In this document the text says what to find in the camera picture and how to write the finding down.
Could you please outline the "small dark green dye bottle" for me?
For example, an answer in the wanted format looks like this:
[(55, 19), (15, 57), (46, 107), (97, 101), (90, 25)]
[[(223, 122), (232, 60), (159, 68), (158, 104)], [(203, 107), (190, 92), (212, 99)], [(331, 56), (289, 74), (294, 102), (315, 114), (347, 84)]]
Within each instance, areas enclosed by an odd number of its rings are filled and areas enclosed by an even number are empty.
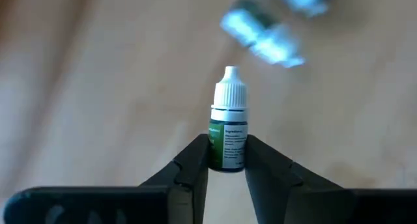
[(209, 167), (238, 172), (244, 168), (248, 137), (247, 86), (237, 66), (227, 66), (216, 84), (208, 126)]

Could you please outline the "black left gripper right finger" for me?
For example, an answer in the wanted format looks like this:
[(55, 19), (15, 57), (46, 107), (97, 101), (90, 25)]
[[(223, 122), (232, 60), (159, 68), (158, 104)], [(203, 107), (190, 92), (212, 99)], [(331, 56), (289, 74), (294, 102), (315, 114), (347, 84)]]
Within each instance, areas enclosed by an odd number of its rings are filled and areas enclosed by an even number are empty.
[(258, 224), (417, 224), (417, 189), (343, 188), (253, 135), (245, 173)]

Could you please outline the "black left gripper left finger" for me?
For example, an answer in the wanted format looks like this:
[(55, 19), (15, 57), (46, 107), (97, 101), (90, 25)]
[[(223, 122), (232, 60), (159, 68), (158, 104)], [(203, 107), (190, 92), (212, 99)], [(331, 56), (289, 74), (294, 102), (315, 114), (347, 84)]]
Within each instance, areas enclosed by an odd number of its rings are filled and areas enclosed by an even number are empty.
[(4, 224), (202, 224), (209, 138), (198, 135), (138, 186), (35, 187), (6, 203)]

